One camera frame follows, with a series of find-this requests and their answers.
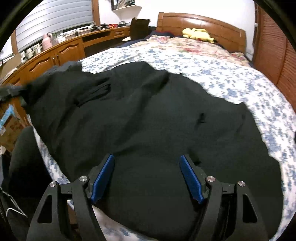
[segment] silver bolt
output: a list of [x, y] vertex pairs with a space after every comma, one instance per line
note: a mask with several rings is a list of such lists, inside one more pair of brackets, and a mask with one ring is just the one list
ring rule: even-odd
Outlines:
[[56, 184], [57, 184], [57, 182], [56, 182], [56, 181], [53, 181], [53, 182], [51, 182], [49, 185], [53, 188], [53, 187], [56, 186]]
[[81, 176], [79, 178], [79, 181], [81, 181], [81, 182], [85, 182], [86, 180], [87, 180], [87, 176]]
[[213, 182], [213, 181], [216, 180], [216, 178], [214, 178], [213, 176], [208, 176], [208, 177], [207, 177], [207, 180], [208, 180], [209, 182]]
[[241, 186], [241, 187], [244, 187], [246, 184], [244, 181], [239, 181], [238, 184]]

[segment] window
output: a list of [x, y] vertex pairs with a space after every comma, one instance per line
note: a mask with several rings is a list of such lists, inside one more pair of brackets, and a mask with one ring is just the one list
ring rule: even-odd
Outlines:
[[17, 48], [23, 51], [43, 34], [93, 21], [91, 0], [44, 0], [16, 28]]

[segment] pink bottle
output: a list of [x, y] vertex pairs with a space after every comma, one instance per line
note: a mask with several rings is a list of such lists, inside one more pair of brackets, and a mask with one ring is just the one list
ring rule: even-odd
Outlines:
[[44, 34], [42, 40], [42, 49], [43, 51], [52, 47], [52, 34]]

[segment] yellow plush toy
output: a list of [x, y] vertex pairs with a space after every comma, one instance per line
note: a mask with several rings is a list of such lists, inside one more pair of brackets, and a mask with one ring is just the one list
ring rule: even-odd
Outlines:
[[199, 41], [217, 43], [218, 41], [211, 38], [208, 32], [203, 28], [185, 28], [182, 31], [184, 38], [197, 39]]

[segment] blue gripper pad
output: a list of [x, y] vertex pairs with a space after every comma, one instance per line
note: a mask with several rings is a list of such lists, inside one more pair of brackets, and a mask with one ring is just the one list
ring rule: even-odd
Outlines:
[[201, 204], [204, 200], [202, 196], [202, 186], [184, 155], [181, 156], [180, 168], [193, 199]]
[[94, 182], [93, 192], [91, 195], [92, 204], [95, 204], [98, 200], [102, 198], [104, 191], [106, 189], [107, 183], [113, 172], [114, 164], [115, 164], [114, 156], [110, 155]]

